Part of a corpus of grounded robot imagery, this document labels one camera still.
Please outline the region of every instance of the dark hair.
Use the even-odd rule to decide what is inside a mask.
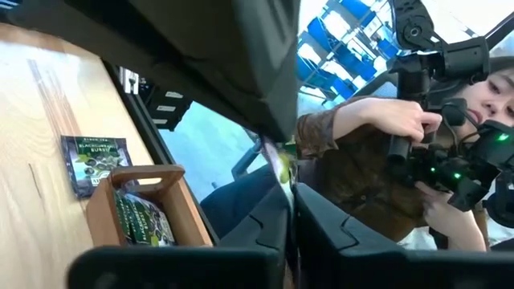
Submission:
[[[514,69],[514,56],[491,57],[491,74]],[[460,79],[446,83],[433,82],[430,86],[430,99],[433,101],[443,100],[455,96],[469,84],[469,79]]]

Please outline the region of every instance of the blue shelving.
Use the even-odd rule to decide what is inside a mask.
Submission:
[[[348,12],[345,13],[347,17],[354,18],[352,21],[349,21],[351,28],[346,35],[366,27],[377,17],[377,14],[371,11],[369,6],[359,0],[331,0],[328,4],[328,10],[324,12],[322,17],[314,18],[309,23],[307,30],[302,34],[303,38],[302,35],[300,35],[301,44],[308,44],[318,49],[316,53],[321,57],[321,61],[318,63],[312,59],[298,55],[297,74],[304,87],[319,89],[327,99],[333,100],[337,96],[342,96],[347,100],[358,89],[357,85],[354,83],[357,77],[360,77],[365,82],[369,82],[377,74],[377,69],[373,65],[377,56],[380,55],[387,60],[394,57],[398,53],[398,49],[385,39],[377,42],[375,48],[376,55],[365,52],[359,53],[350,49],[348,44],[352,39],[343,42],[346,35],[341,39],[337,38],[330,33],[330,30],[324,22],[324,17],[326,17],[331,10],[346,11]],[[365,36],[362,32],[360,32],[360,34],[354,34],[355,38]],[[359,42],[370,43],[371,40],[360,39]],[[324,64],[328,61],[334,61],[341,66],[349,77],[341,77],[340,75],[322,69]]]
[[[19,0],[0,0],[0,10],[11,10],[18,6]]]

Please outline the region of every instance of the green tea package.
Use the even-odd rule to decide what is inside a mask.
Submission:
[[[78,198],[91,197],[100,180],[117,166],[130,166],[122,138],[61,136],[71,186]]]
[[[129,193],[124,198],[128,205],[132,243],[150,246],[175,245],[168,219],[158,206]]]
[[[116,213],[118,220],[120,221],[121,229],[123,230],[123,235],[125,236],[128,244],[133,244],[134,240],[133,233],[131,231],[129,203],[120,192],[114,193],[114,201],[116,203]]]

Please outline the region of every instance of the woman's hand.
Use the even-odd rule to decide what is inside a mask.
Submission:
[[[418,182],[423,192],[424,218],[428,226],[448,237],[461,250],[485,250],[483,235],[472,211],[463,212],[448,204],[451,193],[439,192]]]
[[[425,134],[435,132],[443,120],[437,113],[424,112],[414,101],[386,98],[360,101],[365,101],[363,113],[368,123],[391,135],[410,136],[418,143]]]

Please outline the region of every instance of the wooden tray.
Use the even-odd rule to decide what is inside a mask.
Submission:
[[[179,165],[142,165],[114,169],[100,181],[87,207],[86,218],[94,246],[127,246],[116,213],[114,191],[132,180],[160,178],[133,190],[148,201],[161,205],[179,246],[212,246],[209,234],[183,179]]]

